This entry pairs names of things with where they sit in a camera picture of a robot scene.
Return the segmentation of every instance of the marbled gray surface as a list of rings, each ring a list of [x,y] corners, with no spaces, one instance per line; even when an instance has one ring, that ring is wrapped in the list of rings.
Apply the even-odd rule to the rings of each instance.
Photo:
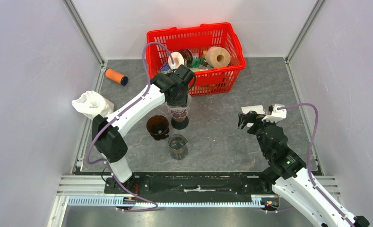
[[[118,109],[129,102],[146,86],[146,74],[141,60],[110,60],[107,68],[129,77],[129,84],[122,86],[104,78],[101,95]],[[175,130],[170,124],[170,135],[183,135],[189,154],[183,160],[170,157],[168,139],[155,141],[146,130],[147,120],[154,115],[170,114],[158,107],[143,117],[125,136],[126,155],[134,172],[150,171],[262,171],[268,167],[260,152],[258,142],[246,130],[237,129],[238,113],[242,106],[271,103],[296,104],[291,81],[282,58],[247,58],[246,68],[239,74],[228,93],[192,98],[189,126]],[[287,119],[279,126],[289,138],[289,146],[306,160],[309,141],[299,109],[289,110]],[[94,148],[91,160],[101,158]],[[102,171],[103,163],[90,166],[84,161],[82,171]]]

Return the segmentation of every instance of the white plastic bag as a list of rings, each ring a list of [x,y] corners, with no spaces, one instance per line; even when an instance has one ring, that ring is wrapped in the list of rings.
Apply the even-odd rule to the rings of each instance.
[[[106,117],[114,111],[114,104],[95,91],[83,93],[80,98],[72,101],[72,106],[89,119],[99,114]]]

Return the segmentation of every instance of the black wire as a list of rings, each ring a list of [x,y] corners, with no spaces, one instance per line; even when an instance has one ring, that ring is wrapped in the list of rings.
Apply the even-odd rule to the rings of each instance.
[[[196,84],[197,77],[196,77],[196,75],[193,75],[193,77],[195,78],[195,80],[193,81],[192,86],[190,88],[188,88],[188,91],[191,90]]]
[[[104,169],[101,171],[101,179],[102,179],[104,182],[107,183],[107,181],[103,178],[103,173],[104,173],[104,170],[105,170],[106,168],[104,168]]]

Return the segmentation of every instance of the brown paper roll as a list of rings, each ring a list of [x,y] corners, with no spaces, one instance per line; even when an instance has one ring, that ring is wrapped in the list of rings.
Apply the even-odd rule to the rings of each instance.
[[[231,62],[231,55],[222,47],[212,46],[207,51],[205,59],[209,65],[219,69],[228,66]]]

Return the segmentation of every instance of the white panel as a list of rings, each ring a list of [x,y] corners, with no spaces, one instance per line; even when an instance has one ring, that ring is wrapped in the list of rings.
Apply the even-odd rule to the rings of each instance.
[[[292,72],[303,102],[319,109],[322,164],[347,209],[373,226],[373,1],[325,2]]]
[[[98,71],[61,0],[0,0],[0,227],[47,225]]]
[[[105,59],[140,59],[146,33],[230,22],[245,57],[284,57],[315,0],[73,0]]]

